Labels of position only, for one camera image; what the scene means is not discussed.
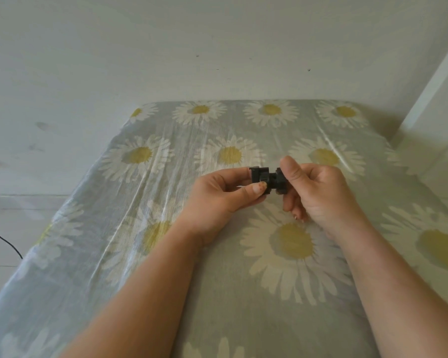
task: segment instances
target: black plastic object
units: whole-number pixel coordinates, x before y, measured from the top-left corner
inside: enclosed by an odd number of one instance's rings
[[[268,195],[270,190],[274,188],[281,195],[287,194],[287,178],[285,178],[280,168],[277,168],[275,173],[269,173],[269,167],[256,166],[249,167],[249,169],[251,170],[252,183],[261,181],[267,183],[267,189],[263,193],[264,195]]]

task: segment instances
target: black wire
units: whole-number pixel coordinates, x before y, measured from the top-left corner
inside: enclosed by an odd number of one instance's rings
[[[12,245],[11,242],[5,240],[3,237],[0,236],[0,239],[4,240],[8,245],[10,245],[11,247],[13,247],[13,250],[15,250],[17,252],[17,254],[20,256],[20,258],[23,260],[23,256],[21,256],[20,251],[17,250],[17,248],[15,246]]]

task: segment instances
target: bed sheet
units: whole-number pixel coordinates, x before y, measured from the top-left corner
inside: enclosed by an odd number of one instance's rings
[[[56,357],[143,261],[197,176],[339,167],[373,225],[448,301],[448,209],[348,102],[149,103],[54,216],[0,293],[0,357]],[[377,357],[341,250],[272,194],[201,255],[173,357]]]

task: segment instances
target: left hand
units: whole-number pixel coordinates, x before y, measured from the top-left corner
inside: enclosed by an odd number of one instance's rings
[[[262,195],[266,183],[251,182],[247,167],[221,169],[199,177],[175,224],[189,229],[201,246],[209,244],[234,212],[266,199]]]

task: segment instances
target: bed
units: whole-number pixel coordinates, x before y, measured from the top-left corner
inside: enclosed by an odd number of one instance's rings
[[[179,214],[197,176],[281,156],[339,167],[371,222],[448,302],[448,209],[353,104],[150,103],[54,216],[0,293],[0,358],[56,357]],[[342,253],[274,193],[197,262],[173,357],[378,357]]]

